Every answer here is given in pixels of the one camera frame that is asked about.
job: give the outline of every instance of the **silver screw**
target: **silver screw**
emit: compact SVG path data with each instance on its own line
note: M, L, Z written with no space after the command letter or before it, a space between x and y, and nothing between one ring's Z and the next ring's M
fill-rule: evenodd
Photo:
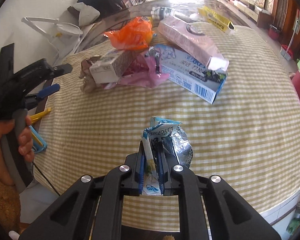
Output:
M91 177L89 175L84 175L81 177L81 181L83 183L89 182L91 180Z
M173 169L177 172L183 171L183 167L181 165L174 165Z
M130 170L130 167L128 165L121 165L119 170L122 172L126 172L126 171Z
M221 178L220 178L219 176L217 176L217 175L213 175L213 176L211 177L211 180L212 180L212 182L214 182L214 183L219 183L219 182L221 181Z

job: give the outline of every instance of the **barcode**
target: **barcode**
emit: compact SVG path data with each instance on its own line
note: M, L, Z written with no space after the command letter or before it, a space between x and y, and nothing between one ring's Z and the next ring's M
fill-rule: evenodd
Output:
M199 86L198 84L194 84L194 92L196 94L198 94L199 96L201 96L203 99L207 100L208 102L210 102L212 100L213 93L211 91Z
M183 81L183 87L185 87L186 89L191 90L191 84L186 82L186 81Z

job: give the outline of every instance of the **blue box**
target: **blue box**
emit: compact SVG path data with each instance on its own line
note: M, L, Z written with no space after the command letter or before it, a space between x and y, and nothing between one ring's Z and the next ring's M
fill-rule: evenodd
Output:
M209 70L190 54L163 44L154 48L160 51L162 73L169 73L169 80L210 104L214 102L226 81L227 72Z

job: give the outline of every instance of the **yellow and white gingham cloth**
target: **yellow and white gingham cloth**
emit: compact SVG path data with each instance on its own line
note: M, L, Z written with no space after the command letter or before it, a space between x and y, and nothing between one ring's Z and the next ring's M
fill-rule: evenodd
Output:
M90 94L80 91L81 61L103 55L104 42L71 55L70 74L56 78L59 92L41 122L48 143L35 162L63 193L83 174L105 175L138 151L151 116L182 122L193 147L190 168L198 175L220 175L258 212L300 189L300 102L272 49L252 29L237 26L228 36L213 25L195 24L230 60L229 76L213 105L166 81L154 89L117 86ZM165 42L160 35L153 44ZM35 178L49 187L34 169ZM178 231L178 198L125 197L122 224Z

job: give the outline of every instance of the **white wall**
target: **white wall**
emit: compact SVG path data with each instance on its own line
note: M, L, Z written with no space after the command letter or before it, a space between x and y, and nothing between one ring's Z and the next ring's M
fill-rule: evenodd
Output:
M74 19L64 11L77 0L6 0L0 8L0 48L15 43L14 70L41 58L53 59L56 52L39 33L21 22L22 17Z

